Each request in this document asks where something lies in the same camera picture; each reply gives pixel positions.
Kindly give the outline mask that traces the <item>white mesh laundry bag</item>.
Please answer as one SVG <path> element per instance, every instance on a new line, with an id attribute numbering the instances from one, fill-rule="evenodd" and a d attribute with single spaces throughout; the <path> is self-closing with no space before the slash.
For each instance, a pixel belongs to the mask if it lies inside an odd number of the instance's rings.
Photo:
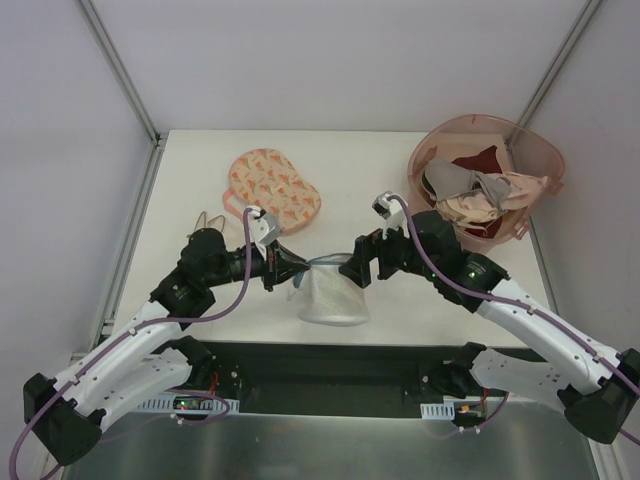
<path id="1" fill-rule="evenodd" d="M 339 272 L 348 253 L 333 253 L 307 261 L 309 269 L 296 274 L 287 300 L 294 302 L 300 320 L 332 327 L 367 323 L 371 316 L 363 290 Z"/>

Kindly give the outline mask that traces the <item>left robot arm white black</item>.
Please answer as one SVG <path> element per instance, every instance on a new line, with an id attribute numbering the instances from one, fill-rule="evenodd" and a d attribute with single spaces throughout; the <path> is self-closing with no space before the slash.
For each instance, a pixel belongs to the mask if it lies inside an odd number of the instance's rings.
<path id="1" fill-rule="evenodd" d="M 273 233 L 259 229 L 256 240 L 250 232 L 245 235 L 244 245 L 230 251 L 220 231 L 195 231 L 176 267 L 121 330 L 53 377 L 36 373 L 25 382 L 25 431 L 58 465 L 84 457 L 144 400 L 173 387 L 199 389 L 209 382 L 213 355 L 185 331 L 210 321 L 206 312 L 215 303 L 214 287 L 241 285 L 237 298 L 215 314 L 221 319 L 239 306 L 251 279 L 272 290 L 309 269 Z"/>

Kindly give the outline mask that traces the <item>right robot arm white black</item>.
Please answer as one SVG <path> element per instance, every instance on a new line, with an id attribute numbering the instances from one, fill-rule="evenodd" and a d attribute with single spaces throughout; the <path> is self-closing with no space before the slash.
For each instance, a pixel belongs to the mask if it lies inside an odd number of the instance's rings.
<path id="1" fill-rule="evenodd" d="M 378 229 L 355 241 L 340 273 L 358 287 L 402 271 L 423 277 L 449 302 L 510 332 L 537 361 L 468 342 L 428 375 L 432 389 L 463 399 L 479 388 L 498 389 L 560 411 L 581 434 L 610 444 L 639 399 L 639 353 L 618 352 L 580 332 L 535 301 L 488 257 L 463 249 L 453 227 L 433 211 L 406 228 Z"/>

